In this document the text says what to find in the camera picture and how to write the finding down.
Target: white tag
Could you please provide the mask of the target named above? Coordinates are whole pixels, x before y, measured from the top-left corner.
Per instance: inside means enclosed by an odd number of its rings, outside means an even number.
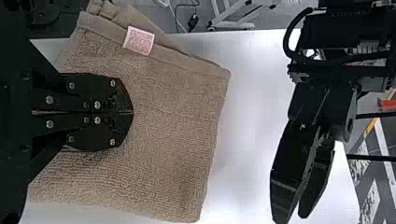
[[[128,26],[123,48],[148,56],[154,45],[155,34]]]

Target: bolt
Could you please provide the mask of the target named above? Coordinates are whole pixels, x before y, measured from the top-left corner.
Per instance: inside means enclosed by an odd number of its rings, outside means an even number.
[[[100,124],[100,122],[101,122],[100,117],[96,117],[96,118],[94,119],[94,122],[95,122],[95,124]]]
[[[47,120],[46,127],[48,129],[52,129],[54,126],[55,126],[55,123],[53,122],[53,120]]]
[[[27,73],[25,73],[25,74],[22,74],[22,80],[23,81],[29,81],[30,80],[30,78],[31,78],[31,74],[29,73],[29,72],[27,72]]]
[[[99,101],[95,101],[95,103],[93,103],[93,107],[95,107],[95,109],[100,109],[100,102]]]
[[[114,138],[110,139],[110,145],[114,147],[116,145],[116,139]]]
[[[47,103],[47,105],[52,105],[53,104],[53,97],[52,96],[47,96],[46,97],[46,103]]]
[[[74,138],[73,136],[69,136],[69,137],[67,138],[67,141],[68,141],[69,143],[74,143],[74,142],[75,142],[75,138]]]
[[[74,82],[69,82],[69,89],[73,90],[76,88],[76,84]]]

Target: folded towel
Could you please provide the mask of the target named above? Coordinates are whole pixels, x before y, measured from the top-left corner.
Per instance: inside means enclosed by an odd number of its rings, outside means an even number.
[[[149,56],[122,48],[129,25],[156,35]],[[119,148],[59,153],[30,185],[30,201],[197,221],[230,72],[190,55],[133,7],[101,0],[80,13],[56,67],[119,77],[134,123]]]

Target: white surface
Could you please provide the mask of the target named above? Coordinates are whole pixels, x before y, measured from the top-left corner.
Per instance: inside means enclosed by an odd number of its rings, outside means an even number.
[[[277,144],[288,121],[294,85],[286,75],[281,42],[284,31],[171,35],[191,52],[231,70],[229,90],[219,123],[218,147],[199,223],[273,223],[269,175]],[[53,55],[59,45],[35,44]],[[359,204],[341,143],[329,184],[308,219],[295,212],[290,224],[358,223]],[[71,205],[28,204],[23,224],[165,223],[120,212]]]

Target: beige towel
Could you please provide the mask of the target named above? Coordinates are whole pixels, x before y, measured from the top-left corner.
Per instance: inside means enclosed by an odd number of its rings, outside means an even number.
[[[121,47],[128,25],[156,35],[148,57]],[[80,13],[57,68],[121,78],[134,123],[120,148],[58,154],[30,185],[30,201],[197,221],[229,71],[189,55],[134,8],[100,0]]]

